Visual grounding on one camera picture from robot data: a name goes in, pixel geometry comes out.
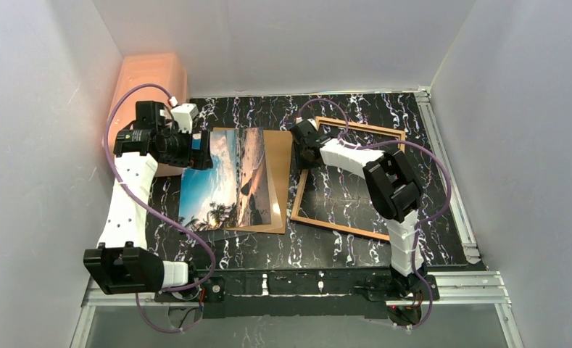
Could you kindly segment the beach landscape photo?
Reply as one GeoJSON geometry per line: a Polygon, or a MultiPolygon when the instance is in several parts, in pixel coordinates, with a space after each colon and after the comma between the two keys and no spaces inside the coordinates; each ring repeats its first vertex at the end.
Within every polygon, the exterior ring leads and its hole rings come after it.
{"type": "Polygon", "coordinates": [[[179,223],[197,233],[272,223],[262,129],[211,132],[210,158],[210,169],[182,173],[179,223]]]}

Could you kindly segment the wooden picture frame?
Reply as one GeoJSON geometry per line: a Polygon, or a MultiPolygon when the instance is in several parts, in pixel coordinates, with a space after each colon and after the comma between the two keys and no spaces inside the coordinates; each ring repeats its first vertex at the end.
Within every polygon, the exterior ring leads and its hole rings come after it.
{"type": "MultiPolygon", "coordinates": [[[[345,129],[343,120],[316,117],[319,130],[336,136],[345,129]]],[[[362,123],[350,123],[346,140],[373,144],[384,140],[406,140],[406,132],[362,123]]],[[[384,218],[370,201],[367,184],[353,173],[336,167],[302,170],[291,208],[291,220],[356,236],[389,240],[384,218]]]]}

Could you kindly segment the clear acrylic sheet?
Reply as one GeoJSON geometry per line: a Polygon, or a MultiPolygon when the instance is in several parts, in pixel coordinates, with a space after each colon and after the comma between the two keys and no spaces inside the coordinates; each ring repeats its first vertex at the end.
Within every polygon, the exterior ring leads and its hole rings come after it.
{"type": "Polygon", "coordinates": [[[207,231],[270,224],[272,214],[279,215],[265,155],[241,163],[214,157],[213,164],[217,183],[208,199],[207,231]]]}

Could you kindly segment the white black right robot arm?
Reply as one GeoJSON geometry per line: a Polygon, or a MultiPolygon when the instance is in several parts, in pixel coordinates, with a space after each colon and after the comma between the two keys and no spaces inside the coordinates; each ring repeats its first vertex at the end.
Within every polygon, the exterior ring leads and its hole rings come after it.
{"type": "Polygon", "coordinates": [[[386,221],[392,270],[403,277],[420,270],[423,258],[415,244],[415,224],[423,189],[405,153],[363,149],[325,134],[312,120],[300,120],[289,132],[300,170],[336,167],[365,181],[372,206],[386,221]]]}

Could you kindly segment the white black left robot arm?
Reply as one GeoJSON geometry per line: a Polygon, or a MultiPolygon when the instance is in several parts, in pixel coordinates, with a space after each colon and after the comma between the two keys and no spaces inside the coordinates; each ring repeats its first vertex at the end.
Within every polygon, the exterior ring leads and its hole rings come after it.
{"type": "Polygon", "coordinates": [[[108,156],[116,176],[107,221],[83,264],[107,295],[158,292],[193,280],[184,261],[166,261],[147,249],[146,218],[152,181],[159,165],[212,168],[208,131],[191,131],[199,114],[195,104],[167,107],[136,102],[136,118],[117,132],[108,156]]]}

